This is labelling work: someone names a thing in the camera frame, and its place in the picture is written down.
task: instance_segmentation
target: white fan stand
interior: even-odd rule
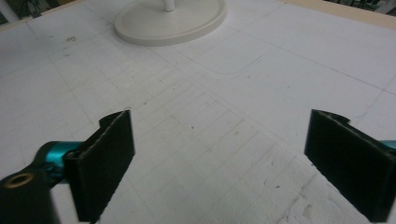
[[[115,20],[117,34],[140,46],[168,46],[207,35],[224,21],[224,0],[135,0]]]

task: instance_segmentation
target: teal metal part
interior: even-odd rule
[[[383,145],[396,149],[396,140],[380,141]]]
[[[58,168],[64,168],[64,161],[62,156],[73,149],[76,149],[81,145],[81,142],[58,142],[55,144],[47,154],[46,162],[53,162]]]

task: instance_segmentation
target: round base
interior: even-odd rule
[[[136,0],[115,21],[117,34],[141,46],[168,46],[207,35],[224,21],[224,0],[176,0],[166,12],[163,0]]]

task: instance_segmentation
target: black rubber pad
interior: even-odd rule
[[[304,154],[372,222],[385,222],[396,195],[396,150],[313,110]]]
[[[95,223],[117,189],[134,156],[129,111],[99,121],[96,131],[77,150],[64,155],[79,221]]]

